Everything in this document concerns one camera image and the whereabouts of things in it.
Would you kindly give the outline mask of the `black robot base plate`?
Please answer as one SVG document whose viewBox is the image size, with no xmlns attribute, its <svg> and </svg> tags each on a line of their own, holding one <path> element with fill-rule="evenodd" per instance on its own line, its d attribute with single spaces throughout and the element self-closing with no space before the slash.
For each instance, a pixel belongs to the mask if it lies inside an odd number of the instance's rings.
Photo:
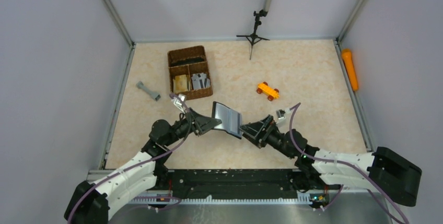
<svg viewBox="0 0 443 224">
<path fill-rule="evenodd" d="M 297 169 L 175 169 L 163 174 L 153 189 L 180 199 L 278 199 L 337 190 L 339 185 L 326 185 Z"/>
</svg>

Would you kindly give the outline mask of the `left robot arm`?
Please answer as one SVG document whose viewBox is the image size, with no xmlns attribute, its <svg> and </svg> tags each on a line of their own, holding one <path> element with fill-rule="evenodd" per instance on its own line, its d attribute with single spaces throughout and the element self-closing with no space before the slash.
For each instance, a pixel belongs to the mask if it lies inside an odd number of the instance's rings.
<svg viewBox="0 0 443 224">
<path fill-rule="evenodd" d="M 222 121 L 189 109 L 174 124 L 160 119 L 153 123 L 148 142 L 127 163 L 94 182 L 77 185 L 64 218 L 68 223 L 108 223 L 113 215 L 143 191 L 168 185 L 165 162 L 175 142 L 183 144 L 188 135 L 203 135 Z"/>
</svg>

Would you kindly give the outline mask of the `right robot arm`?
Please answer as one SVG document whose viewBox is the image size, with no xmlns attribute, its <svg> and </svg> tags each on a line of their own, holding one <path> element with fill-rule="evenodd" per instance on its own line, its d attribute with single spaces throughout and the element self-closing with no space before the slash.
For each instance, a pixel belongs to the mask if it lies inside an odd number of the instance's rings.
<svg viewBox="0 0 443 224">
<path fill-rule="evenodd" d="M 312 188 L 326 184 L 382 190 L 397 204 L 416 205 L 422 170 L 390 148 L 378 147 L 374 152 L 363 154 L 327 151 L 310 146 L 294 128 L 283 134 L 271 115 L 240 125 L 239 129 L 255 146 L 270 145 L 295 159 L 295 166 L 306 175 Z"/>
</svg>

